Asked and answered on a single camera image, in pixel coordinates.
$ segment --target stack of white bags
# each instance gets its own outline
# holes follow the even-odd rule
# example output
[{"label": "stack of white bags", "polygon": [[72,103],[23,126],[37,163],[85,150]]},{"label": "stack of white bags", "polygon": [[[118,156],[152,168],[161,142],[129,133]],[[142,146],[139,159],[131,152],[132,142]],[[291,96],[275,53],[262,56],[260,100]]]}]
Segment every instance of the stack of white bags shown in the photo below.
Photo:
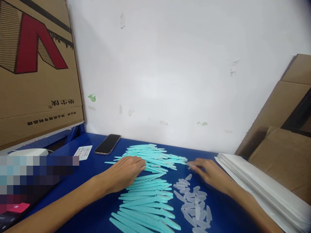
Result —
[{"label": "stack of white bags", "polygon": [[216,161],[264,211],[289,232],[309,232],[311,206],[240,156],[218,154]]}]

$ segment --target smartphone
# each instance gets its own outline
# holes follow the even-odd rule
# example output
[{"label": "smartphone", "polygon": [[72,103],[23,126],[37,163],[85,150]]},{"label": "smartphone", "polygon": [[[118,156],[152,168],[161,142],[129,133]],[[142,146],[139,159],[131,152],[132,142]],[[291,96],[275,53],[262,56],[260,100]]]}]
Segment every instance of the smartphone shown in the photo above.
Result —
[{"label": "smartphone", "polygon": [[109,155],[118,141],[120,140],[121,135],[109,134],[108,137],[96,148],[96,154]]}]

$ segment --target green sticker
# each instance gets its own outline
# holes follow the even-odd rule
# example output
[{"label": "green sticker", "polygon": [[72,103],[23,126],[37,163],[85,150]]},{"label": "green sticker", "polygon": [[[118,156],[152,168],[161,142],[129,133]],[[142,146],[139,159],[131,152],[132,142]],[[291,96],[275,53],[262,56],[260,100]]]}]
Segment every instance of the green sticker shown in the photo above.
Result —
[{"label": "green sticker", "polygon": [[90,98],[92,102],[96,101],[96,96],[94,94],[90,94],[88,98]]}]

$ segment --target person's left hand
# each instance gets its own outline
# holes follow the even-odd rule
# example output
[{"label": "person's left hand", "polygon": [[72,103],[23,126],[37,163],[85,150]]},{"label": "person's left hand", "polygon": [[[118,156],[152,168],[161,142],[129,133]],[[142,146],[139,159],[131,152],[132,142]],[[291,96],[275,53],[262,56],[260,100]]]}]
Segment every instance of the person's left hand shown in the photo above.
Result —
[{"label": "person's left hand", "polygon": [[141,157],[123,157],[109,169],[89,180],[95,190],[94,198],[98,200],[132,185],[139,173],[145,170],[143,166],[146,166],[146,163]]}]

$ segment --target cardboard box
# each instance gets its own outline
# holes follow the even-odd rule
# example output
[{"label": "cardboard box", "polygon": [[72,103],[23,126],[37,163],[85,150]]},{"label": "cardboard box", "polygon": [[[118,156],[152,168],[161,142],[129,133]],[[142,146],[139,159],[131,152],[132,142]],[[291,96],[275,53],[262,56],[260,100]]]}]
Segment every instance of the cardboard box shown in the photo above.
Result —
[{"label": "cardboard box", "polygon": [[311,56],[298,54],[277,83],[261,112],[241,142],[236,155],[249,157],[270,126],[282,127],[311,88]]},{"label": "cardboard box", "polygon": [[0,0],[0,79],[0,150],[83,121],[65,0]]},{"label": "cardboard box", "polygon": [[311,205],[311,138],[270,127],[248,161]]}]

